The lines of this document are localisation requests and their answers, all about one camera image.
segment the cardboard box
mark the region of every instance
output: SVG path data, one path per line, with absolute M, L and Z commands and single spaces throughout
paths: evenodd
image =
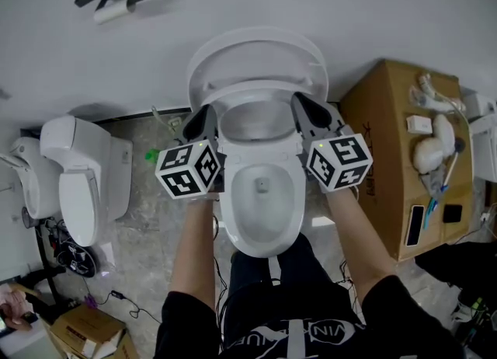
M 98 309 L 80 305 L 50 328 L 52 340 L 69 358 L 138 359 L 126 325 Z
M 449 181 L 449 189 L 422 230 L 416 246 L 405 245 L 411 208 L 426 208 L 430 196 L 412 165 L 415 145 L 424 135 L 407 132 L 405 119 L 413 114 L 433 117 L 435 113 L 409 101 L 412 85 L 427 70 L 396 61 L 380 61 L 340 102 L 340 113 L 354 132 L 361 133 L 373 156 L 373 165 L 359 186 L 360 205 L 380 235 L 390 255 L 406 260 L 452 242 L 467 233 L 472 213 L 472 172 L 470 135 L 467 125 L 455 115 L 447 115 L 456 137 L 463 138 L 466 149 L 459 155 Z M 457 77 L 429 71 L 435 89 L 445 96 L 461 97 Z M 442 222 L 445 204 L 463 207 L 461 221 Z

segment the toilet paper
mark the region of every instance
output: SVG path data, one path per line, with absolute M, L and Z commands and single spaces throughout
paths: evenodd
M 120 2 L 114 2 L 111 5 L 106 5 L 101 9 L 97 9 L 93 14 L 93 19 L 99 25 L 102 25 L 102 23 L 132 13 L 135 7 L 135 4 L 128 5 L 128 0 L 121 0 Z

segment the toilet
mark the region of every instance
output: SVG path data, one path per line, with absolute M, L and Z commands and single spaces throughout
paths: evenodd
M 130 200 L 133 144 L 73 116 L 45 123 L 41 154 L 62 166 L 62 216 L 80 246 L 99 241 L 107 222 L 122 217 Z
M 281 254 L 301 230 L 306 194 L 290 100 L 295 92 L 326 98 L 321 52 L 285 30 L 234 30 L 193 56 L 188 88 L 193 110 L 210 104 L 217 114 L 217 151 L 226 155 L 220 204 L 229 239 L 250 256 Z
M 19 175 L 31 218 L 48 218 L 61 210 L 58 184 L 62 168 L 40 154 L 39 140 L 16 139 L 8 155 L 0 154 L 0 164 L 14 169 Z

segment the marker cube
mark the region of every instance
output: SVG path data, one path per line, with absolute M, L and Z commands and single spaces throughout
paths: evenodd
M 209 192 L 221 170 L 209 140 L 176 146 L 159 153 L 155 176 L 173 199 Z
M 328 192 L 359 185 L 373 164 L 361 134 L 311 143 L 307 169 Z

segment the tile floor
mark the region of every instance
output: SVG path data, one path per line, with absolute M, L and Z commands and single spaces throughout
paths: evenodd
M 186 207 L 180 200 L 169 199 L 154 176 L 154 165 L 146 162 L 144 155 L 150 148 L 164 148 L 172 136 L 167 127 L 153 117 L 117 121 L 103 127 L 112 135 L 134 143 L 133 177 L 128 212 L 107 226 L 101 243 L 109 244 L 95 247 L 100 269 L 97 276 L 87 280 L 88 286 L 97 301 L 104 301 L 111 290 L 117 290 L 160 319 Z M 479 225 L 484 188 L 482 180 L 475 181 L 472 228 Z M 221 220 L 218 205 L 214 212 Z M 338 281 L 341 279 L 339 264 L 343 258 L 342 249 L 335 227 L 326 222 L 326 218 L 320 218 L 323 216 L 329 216 L 324 197 L 317 186 L 309 184 L 303 232 L 311 241 L 323 267 L 334 281 Z M 468 238 L 484 241 L 488 239 L 488 233 L 482 229 Z M 228 280 L 234 248 L 223 228 L 214 246 L 221 274 Z M 270 269 L 273 277 L 279 276 L 276 261 L 270 261 Z M 450 313 L 457 302 L 458 289 L 435 280 L 413 261 L 401 263 L 398 274 L 414 299 L 442 324 L 451 327 Z M 63 295 L 83 299 L 87 294 L 84 281 L 74 274 L 62 274 L 55 281 Z M 131 318 L 129 311 L 134 309 L 132 304 L 112 297 L 101 309 L 127 324 L 143 359 L 153 357 L 158 329 L 156 321 L 143 312 L 138 319 Z

